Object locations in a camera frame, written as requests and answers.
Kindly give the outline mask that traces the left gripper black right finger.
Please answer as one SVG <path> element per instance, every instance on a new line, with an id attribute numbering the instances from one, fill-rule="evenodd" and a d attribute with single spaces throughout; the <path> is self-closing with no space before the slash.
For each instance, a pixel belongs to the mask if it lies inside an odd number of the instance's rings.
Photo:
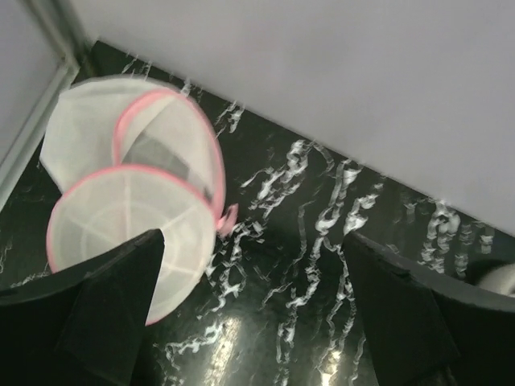
<path id="1" fill-rule="evenodd" d="M 512 385 L 514 297 L 351 232 L 344 255 L 381 385 Z"/>

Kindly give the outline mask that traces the white pink-trimmed mesh laundry bag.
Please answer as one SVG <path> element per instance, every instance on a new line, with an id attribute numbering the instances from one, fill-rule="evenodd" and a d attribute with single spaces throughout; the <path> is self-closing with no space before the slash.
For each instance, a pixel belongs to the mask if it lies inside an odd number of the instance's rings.
<path id="1" fill-rule="evenodd" d="M 39 159 L 61 193 L 47 225 L 53 272 L 150 229 L 162 232 L 148 324 L 193 291 L 216 238 L 237 221 L 210 121 L 196 102 L 156 80 L 107 76 L 63 91 Z"/>

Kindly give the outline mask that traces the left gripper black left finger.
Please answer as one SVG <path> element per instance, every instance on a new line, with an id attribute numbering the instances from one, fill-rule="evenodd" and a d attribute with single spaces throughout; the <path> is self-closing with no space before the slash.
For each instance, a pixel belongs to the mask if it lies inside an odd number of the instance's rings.
<path id="1" fill-rule="evenodd" d="M 164 237 L 151 229 L 100 256 L 1 292 L 3 385 L 128 385 Z"/>

